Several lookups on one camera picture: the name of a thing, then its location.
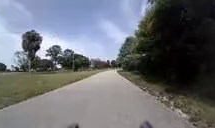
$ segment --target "sky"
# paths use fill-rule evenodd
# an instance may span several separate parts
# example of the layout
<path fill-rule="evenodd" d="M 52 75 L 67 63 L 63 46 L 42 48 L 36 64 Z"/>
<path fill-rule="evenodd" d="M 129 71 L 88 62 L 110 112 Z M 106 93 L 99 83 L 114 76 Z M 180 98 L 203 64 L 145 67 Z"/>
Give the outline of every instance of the sky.
<path fill-rule="evenodd" d="M 145 8 L 146 0 L 0 0 L 0 62 L 15 64 L 21 36 L 32 29 L 43 37 L 41 58 L 57 44 L 89 58 L 116 59 Z"/>

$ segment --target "green grass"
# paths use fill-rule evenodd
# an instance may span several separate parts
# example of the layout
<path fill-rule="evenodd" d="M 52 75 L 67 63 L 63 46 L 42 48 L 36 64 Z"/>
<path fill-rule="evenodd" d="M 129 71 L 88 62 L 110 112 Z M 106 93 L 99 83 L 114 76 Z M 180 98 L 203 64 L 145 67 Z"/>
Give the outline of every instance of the green grass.
<path fill-rule="evenodd" d="M 101 70 L 64 73 L 0 73 L 0 109 L 63 87 Z"/>
<path fill-rule="evenodd" d="M 169 92 L 167 90 L 171 88 L 170 86 L 165 85 L 164 82 L 154 79 L 146 79 L 139 73 L 126 71 L 119 71 L 118 73 L 140 88 L 145 88 L 145 90 L 152 95 L 168 97 L 169 102 L 172 101 L 176 108 L 179 108 L 184 113 L 188 114 L 190 116 L 189 120 L 197 127 L 215 128 L 215 105 L 203 97 L 189 94 L 189 92 Z"/>

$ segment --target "paved path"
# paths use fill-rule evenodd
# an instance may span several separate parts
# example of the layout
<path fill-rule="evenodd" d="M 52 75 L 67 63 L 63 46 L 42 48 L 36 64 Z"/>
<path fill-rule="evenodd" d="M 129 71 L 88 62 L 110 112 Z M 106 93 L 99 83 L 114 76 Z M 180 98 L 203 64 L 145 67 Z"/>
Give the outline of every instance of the paved path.
<path fill-rule="evenodd" d="M 193 128 L 115 71 L 102 72 L 0 110 L 0 128 Z"/>

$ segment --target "grass field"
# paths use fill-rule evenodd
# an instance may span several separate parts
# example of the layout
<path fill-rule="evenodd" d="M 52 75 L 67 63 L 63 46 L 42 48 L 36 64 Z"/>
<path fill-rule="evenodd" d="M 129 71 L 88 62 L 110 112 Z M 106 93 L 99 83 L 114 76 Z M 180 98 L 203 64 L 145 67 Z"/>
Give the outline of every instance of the grass field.
<path fill-rule="evenodd" d="M 189 120 L 199 128 L 215 128 L 215 105 L 204 98 L 193 94 L 181 94 L 168 92 L 169 86 L 160 81 L 148 80 L 145 76 L 135 72 L 119 71 L 120 75 L 133 82 L 151 95 L 167 97 L 169 101 L 163 102 L 181 109 L 189 115 Z"/>
<path fill-rule="evenodd" d="M 52 74 L 0 73 L 0 109 L 98 72 L 101 70 Z"/>

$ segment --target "cloud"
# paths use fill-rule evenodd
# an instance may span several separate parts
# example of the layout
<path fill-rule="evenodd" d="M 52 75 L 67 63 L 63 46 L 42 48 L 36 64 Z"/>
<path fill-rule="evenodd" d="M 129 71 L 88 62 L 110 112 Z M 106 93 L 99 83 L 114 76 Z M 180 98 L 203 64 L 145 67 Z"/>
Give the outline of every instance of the cloud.
<path fill-rule="evenodd" d="M 16 0 L 0 0 L 0 15 L 2 15 L 3 18 L 14 21 L 33 19 L 30 11 Z"/>
<path fill-rule="evenodd" d="M 128 36 L 127 33 L 123 32 L 117 25 L 109 20 L 101 19 L 99 21 L 99 27 L 116 44 L 122 44 L 125 38 Z"/>
<path fill-rule="evenodd" d="M 10 67 L 13 64 L 13 55 L 21 47 L 20 36 L 9 32 L 4 20 L 0 17 L 0 62 Z"/>
<path fill-rule="evenodd" d="M 77 39 L 63 39 L 50 32 L 42 32 L 41 35 L 43 42 L 41 49 L 38 51 L 38 55 L 41 58 L 48 58 L 45 56 L 46 50 L 53 45 L 60 45 L 63 50 L 67 48 L 72 49 L 76 53 L 83 54 L 89 58 L 105 58 L 106 56 L 104 46 L 84 36 Z"/>
<path fill-rule="evenodd" d="M 131 29 L 136 29 L 139 17 L 137 16 L 136 12 L 134 12 L 133 3 L 134 0 L 121 0 L 121 10 L 123 12 L 122 14 L 126 17 L 128 26 Z"/>
<path fill-rule="evenodd" d="M 49 47 L 60 45 L 63 50 L 69 48 L 90 58 L 107 59 L 104 46 L 86 36 L 77 39 L 63 39 L 52 32 L 42 30 L 38 30 L 38 32 L 43 37 L 41 49 L 37 52 L 41 58 L 48 58 L 45 55 Z M 22 50 L 21 34 L 12 33 L 5 20 L 0 17 L 0 62 L 5 63 L 10 68 L 14 64 L 14 53 L 17 50 Z"/>
<path fill-rule="evenodd" d="M 150 4 L 147 4 L 147 0 L 142 1 L 141 10 L 140 10 L 140 15 L 142 17 L 145 16 L 146 10 L 148 9 L 149 6 Z"/>

